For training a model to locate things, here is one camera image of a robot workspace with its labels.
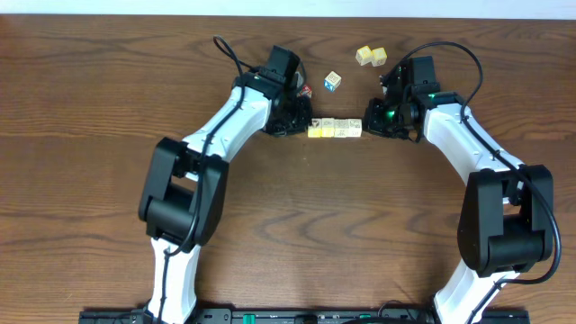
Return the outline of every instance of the small cube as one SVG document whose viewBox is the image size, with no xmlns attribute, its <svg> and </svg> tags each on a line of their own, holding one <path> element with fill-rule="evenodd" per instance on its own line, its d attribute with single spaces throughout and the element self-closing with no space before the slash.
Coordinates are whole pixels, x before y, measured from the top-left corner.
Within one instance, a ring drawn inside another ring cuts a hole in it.
<svg viewBox="0 0 576 324">
<path fill-rule="evenodd" d="M 350 122 L 348 120 L 334 120 L 334 137 L 346 138 L 348 137 L 348 128 Z"/>
<path fill-rule="evenodd" d="M 308 126 L 308 137 L 310 138 L 320 138 L 322 137 L 322 119 L 312 118 L 310 125 Z"/>
<path fill-rule="evenodd" d="M 302 90 L 298 93 L 298 96 L 303 96 L 306 95 L 308 96 L 310 99 L 312 99 L 312 88 L 309 85 L 304 85 L 302 87 Z"/>
<path fill-rule="evenodd" d="M 362 120 L 349 119 L 348 137 L 362 136 Z"/>
<path fill-rule="evenodd" d="M 342 81 L 342 77 L 336 74 L 336 72 L 332 71 L 326 78 L 324 79 L 324 86 L 330 91 L 334 92 L 338 86 L 340 86 L 340 82 Z"/>
<path fill-rule="evenodd" d="M 360 63 L 361 66 L 368 62 L 372 62 L 372 56 L 372 51 L 367 46 L 364 46 L 356 51 L 356 60 L 358 63 Z"/>
<path fill-rule="evenodd" d="M 386 55 L 386 50 L 384 48 L 372 50 L 372 66 L 373 67 L 379 67 L 380 65 L 384 65 L 384 63 L 386 63 L 387 58 L 388 58 L 388 56 Z"/>
<path fill-rule="evenodd" d="M 334 118 L 322 118 L 322 137 L 334 137 Z"/>
</svg>

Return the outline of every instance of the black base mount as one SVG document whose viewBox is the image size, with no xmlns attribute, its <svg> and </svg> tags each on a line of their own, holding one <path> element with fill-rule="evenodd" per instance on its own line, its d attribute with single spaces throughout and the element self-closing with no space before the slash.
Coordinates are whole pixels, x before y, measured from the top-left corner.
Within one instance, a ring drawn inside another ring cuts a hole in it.
<svg viewBox="0 0 576 324">
<path fill-rule="evenodd" d="M 202 309 L 186 324 L 344 324 L 350 320 L 378 316 L 371 310 L 230 310 Z M 440 324 L 426 310 L 389 308 L 382 311 L 382 318 L 391 323 Z M 153 324 L 142 309 L 127 311 L 82 311 L 78 324 Z M 525 310 L 485 311 L 480 324 L 530 324 Z"/>
</svg>

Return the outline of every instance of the blue-printed cube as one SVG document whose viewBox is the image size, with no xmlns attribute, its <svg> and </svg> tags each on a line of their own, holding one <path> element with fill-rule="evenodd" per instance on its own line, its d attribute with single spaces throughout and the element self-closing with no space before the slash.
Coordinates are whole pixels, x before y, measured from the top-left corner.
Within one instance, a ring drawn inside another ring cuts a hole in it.
<svg viewBox="0 0 576 324">
<path fill-rule="evenodd" d="M 336 74 L 336 72 L 332 71 L 326 78 L 324 79 L 324 86 L 330 91 L 334 92 L 338 86 L 340 86 L 340 82 L 342 81 L 342 77 Z"/>
</svg>

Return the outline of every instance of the yellow cube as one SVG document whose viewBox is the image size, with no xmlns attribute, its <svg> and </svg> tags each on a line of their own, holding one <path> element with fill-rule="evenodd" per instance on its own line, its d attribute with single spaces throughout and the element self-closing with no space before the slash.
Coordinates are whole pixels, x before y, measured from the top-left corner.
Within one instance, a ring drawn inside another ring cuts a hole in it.
<svg viewBox="0 0 576 324">
<path fill-rule="evenodd" d="M 379 67 L 380 65 L 384 65 L 384 63 L 386 63 L 387 58 L 388 58 L 388 56 L 386 55 L 386 50 L 384 48 L 372 50 L 372 66 L 373 67 Z"/>
<path fill-rule="evenodd" d="M 322 119 L 312 118 L 308 126 L 308 137 L 320 138 L 322 137 Z"/>
<path fill-rule="evenodd" d="M 334 137 L 348 137 L 348 128 L 350 128 L 350 122 L 348 120 L 334 120 Z"/>
<path fill-rule="evenodd" d="M 360 63 L 361 66 L 368 62 L 372 62 L 372 57 L 372 51 L 367 46 L 364 46 L 356 51 L 356 60 L 358 63 Z"/>
<path fill-rule="evenodd" d="M 334 137 L 334 118 L 322 118 L 322 137 Z"/>
<path fill-rule="evenodd" d="M 361 137 L 362 136 L 362 120 L 349 119 L 348 137 Z"/>
</svg>

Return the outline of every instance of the row of blocks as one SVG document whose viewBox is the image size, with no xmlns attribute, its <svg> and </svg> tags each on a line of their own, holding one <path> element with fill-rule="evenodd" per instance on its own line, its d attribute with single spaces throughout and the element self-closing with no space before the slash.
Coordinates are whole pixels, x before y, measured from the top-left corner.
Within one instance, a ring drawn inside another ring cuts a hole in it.
<svg viewBox="0 0 576 324">
<path fill-rule="evenodd" d="M 362 135 L 362 120 L 334 118 L 312 118 L 308 127 L 311 138 L 349 138 Z"/>
</svg>

